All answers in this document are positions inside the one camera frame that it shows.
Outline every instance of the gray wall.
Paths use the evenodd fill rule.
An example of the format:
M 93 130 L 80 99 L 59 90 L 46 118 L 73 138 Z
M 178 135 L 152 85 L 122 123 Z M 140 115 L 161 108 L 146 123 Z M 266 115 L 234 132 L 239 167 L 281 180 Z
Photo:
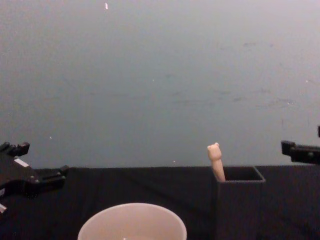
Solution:
M 35 168 L 290 164 L 318 145 L 317 0 L 2 0 L 0 140 Z

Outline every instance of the table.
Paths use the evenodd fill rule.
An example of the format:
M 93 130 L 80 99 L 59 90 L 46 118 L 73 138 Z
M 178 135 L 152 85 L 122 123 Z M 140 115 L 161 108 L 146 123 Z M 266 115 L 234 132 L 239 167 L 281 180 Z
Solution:
M 320 239 L 320 166 L 257 168 L 266 178 L 257 239 Z M 1 200 L 0 239 L 76 240 L 94 214 L 139 202 L 174 211 L 188 240 L 209 240 L 211 180 L 210 167 L 70 168 L 62 189 Z

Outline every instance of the white bowl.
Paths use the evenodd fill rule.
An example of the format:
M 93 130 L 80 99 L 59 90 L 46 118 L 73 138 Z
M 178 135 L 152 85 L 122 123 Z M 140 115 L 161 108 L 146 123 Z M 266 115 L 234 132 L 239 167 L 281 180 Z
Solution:
M 187 230 L 183 221 L 164 207 L 128 203 L 91 217 L 78 240 L 187 240 Z

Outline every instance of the gray container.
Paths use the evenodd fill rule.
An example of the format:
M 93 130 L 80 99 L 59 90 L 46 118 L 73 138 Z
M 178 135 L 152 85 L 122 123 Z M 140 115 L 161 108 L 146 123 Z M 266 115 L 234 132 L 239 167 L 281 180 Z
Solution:
M 266 180 L 254 166 L 223 169 L 225 182 L 212 174 L 212 239 L 256 240 Z

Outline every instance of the small figurine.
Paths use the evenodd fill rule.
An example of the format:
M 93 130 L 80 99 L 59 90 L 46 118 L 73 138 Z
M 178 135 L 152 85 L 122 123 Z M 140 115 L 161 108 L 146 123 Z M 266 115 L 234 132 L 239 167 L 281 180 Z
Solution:
M 212 170 L 215 173 L 218 180 L 221 182 L 226 181 L 224 168 L 221 161 L 222 153 L 219 148 L 219 143 L 215 143 L 207 147 L 208 157 L 211 160 Z

